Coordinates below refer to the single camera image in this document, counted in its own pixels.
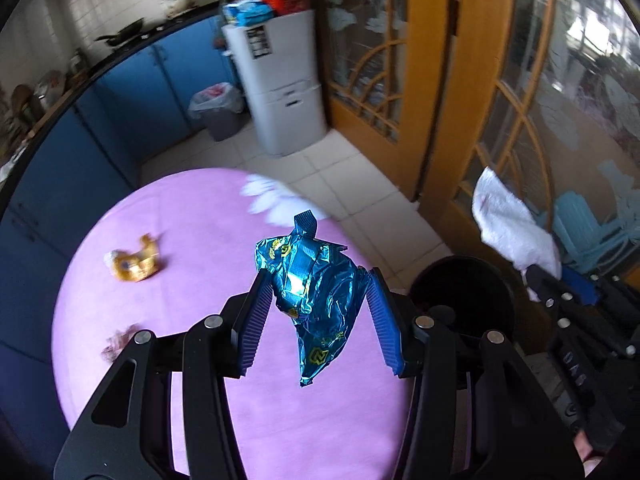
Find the white refrigerator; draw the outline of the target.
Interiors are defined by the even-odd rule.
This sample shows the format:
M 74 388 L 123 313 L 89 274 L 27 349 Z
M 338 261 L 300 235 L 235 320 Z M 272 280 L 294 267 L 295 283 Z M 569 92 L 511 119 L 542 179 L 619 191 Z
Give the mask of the white refrigerator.
M 328 132 L 317 73 L 314 12 L 222 28 L 262 149 L 286 156 Z

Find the light blue plastic chair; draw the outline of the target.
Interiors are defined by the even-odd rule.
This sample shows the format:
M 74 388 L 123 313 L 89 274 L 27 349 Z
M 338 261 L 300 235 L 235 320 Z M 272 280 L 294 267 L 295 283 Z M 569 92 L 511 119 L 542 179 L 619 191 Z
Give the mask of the light blue plastic chair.
M 601 223 L 584 196 L 567 191 L 553 204 L 551 231 L 575 271 L 606 273 L 639 251 L 639 190 L 616 196 L 617 214 Z

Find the blue kitchen cabinets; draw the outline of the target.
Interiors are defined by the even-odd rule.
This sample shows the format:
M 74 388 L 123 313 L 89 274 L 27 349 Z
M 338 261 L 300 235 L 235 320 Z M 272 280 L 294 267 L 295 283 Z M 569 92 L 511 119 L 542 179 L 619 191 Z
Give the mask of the blue kitchen cabinets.
M 50 470 L 67 437 L 51 333 L 76 249 L 150 158 L 195 131 L 194 93 L 232 77 L 216 4 L 145 32 L 62 99 L 1 187 L 1 451 Z

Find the black wok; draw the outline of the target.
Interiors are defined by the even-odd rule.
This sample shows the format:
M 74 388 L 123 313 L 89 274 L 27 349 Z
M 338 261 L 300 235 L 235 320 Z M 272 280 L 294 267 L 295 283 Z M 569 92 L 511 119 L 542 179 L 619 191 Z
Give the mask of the black wok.
M 139 36 L 142 33 L 143 26 L 144 19 L 139 18 L 138 20 L 131 22 L 114 34 L 96 37 L 96 42 L 103 42 L 107 45 L 107 47 L 116 49 L 123 44 L 126 44 L 126 42 L 133 40 L 134 38 Z

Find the brown candy wrapper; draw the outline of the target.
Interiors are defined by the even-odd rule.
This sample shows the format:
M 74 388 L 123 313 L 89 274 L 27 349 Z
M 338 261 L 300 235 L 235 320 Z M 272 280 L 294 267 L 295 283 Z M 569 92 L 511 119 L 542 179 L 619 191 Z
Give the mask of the brown candy wrapper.
M 111 337 L 107 338 L 106 346 L 101 351 L 102 359 L 108 364 L 113 364 L 120 352 L 124 350 L 128 342 L 134 338 L 134 334 L 139 330 L 141 330 L 141 327 L 138 324 L 129 325 L 123 332 L 116 330 Z

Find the grey bin with bag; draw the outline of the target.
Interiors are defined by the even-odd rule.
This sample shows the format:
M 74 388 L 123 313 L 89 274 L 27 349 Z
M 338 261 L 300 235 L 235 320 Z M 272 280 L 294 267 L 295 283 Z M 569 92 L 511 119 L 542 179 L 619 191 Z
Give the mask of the grey bin with bag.
M 208 131 L 215 142 L 230 139 L 242 127 L 242 93 L 230 82 L 218 82 L 192 96 L 188 113 L 194 122 Z

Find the white tissue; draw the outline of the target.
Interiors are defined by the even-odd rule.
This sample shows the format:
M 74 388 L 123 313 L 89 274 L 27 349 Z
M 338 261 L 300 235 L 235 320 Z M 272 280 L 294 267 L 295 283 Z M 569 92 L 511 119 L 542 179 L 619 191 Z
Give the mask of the white tissue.
M 559 280 L 561 260 L 551 234 L 538 226 L 526 205 L 485 167 L 472 196 L 472 215 L 480 229 L 480 239 L 521 274 L 530 266 Z

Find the blue foil wrapper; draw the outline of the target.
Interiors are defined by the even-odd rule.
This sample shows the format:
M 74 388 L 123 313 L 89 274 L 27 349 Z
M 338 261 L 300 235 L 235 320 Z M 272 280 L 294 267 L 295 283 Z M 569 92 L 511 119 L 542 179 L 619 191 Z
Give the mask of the blue foil wrapper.
M 271 275 L 277 308 L 297 335 L 299 385 L 312 384 L 343 351 L 370 281 L 344 245 L 319 240 L 311 210 L 294 217 L 288 235 L 256 244 L 255 264 Z

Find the orange wooden glass door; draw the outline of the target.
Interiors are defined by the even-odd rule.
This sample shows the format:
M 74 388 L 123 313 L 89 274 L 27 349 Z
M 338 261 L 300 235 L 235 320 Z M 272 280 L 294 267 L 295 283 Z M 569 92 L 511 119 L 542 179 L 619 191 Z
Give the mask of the orange wooden glass door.
M 472 216 L 490 167 L 551 234 L 639 189 L 639 0 L 314 0 L 330 123 L 395 185 L 352 226 L 393 283 L 496 261 Z

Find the purple tablecloth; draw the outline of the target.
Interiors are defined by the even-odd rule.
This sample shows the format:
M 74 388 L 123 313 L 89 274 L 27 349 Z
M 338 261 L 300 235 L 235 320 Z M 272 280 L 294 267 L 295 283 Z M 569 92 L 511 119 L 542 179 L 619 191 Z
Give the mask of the purple tablecloth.
M 182 333 L 219 312 L 254 281 L 255 246 L 292 231 L 310 203 L 285 184 L 226 168 L 171 174 L 121 200 L 75 252 L 52 325 L 58 400 L 78 419 L 110 364 L 101 351 L 116 330 L 138 324 Z M 158 240 L 162 267 L 141 282 L 107 269 L 112 250 Z M 233 427 L 252 479 L 388 479 L 405 431 L 410 387 L 385 365 L 371 315 L 361 310 L 342 353 L 299 385 L 293 323 L 271 309 L 255 361 L 228 380 Z

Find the gold snack wrapper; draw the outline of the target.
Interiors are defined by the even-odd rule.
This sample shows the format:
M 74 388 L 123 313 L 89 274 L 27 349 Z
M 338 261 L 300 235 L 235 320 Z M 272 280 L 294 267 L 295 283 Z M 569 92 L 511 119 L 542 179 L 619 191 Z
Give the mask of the gold snack wrapper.
M 150 234 L 140 237 L 137 252 L 116 249 L 104 255 L 103 261 L 114 278 L 123 282 L 141 282 L 150 278 L 162 267 L 160 245 Z

